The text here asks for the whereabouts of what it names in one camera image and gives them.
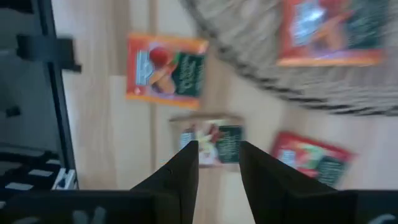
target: printed fruit image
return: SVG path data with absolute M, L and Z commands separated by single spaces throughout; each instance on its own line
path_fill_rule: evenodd
M 173 52 L 164 47 L 156 47 L 149 52 L 149 58 L 156 69 L 168 65 L 174 58 Z

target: wooden surface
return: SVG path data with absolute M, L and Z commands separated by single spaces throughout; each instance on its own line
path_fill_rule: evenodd
M 80 75 L 63 73 L 80 186 L 130 189 L 152 173 L 152 166 L 159 168 L 173 156 L 168 120 L 190 111 L 125 99 L 127 34 L 153 32 L 155 26 L 160 34 L 193 37 L 196 27 L 176 0 L 52 2 L 57 31 L 75 38 L 76 56 L 83 65 Z M 395 119 L 304 111 L 233 73 L 211 49 L 202 111 L 240 114 L 247 140 L 265 151 L 276 132 L 289 129 L 358 153 L 342 188 L 398 187 L 398 179 L 376 172 L 377 166 L 393 174 L 388 165 L 393 161 L 383 163 L 380 155 L 397 148 L 387 140 L 396 133 L 388 127 Z M 200 170 L 195 223 L 254 223 L 239 173 Z

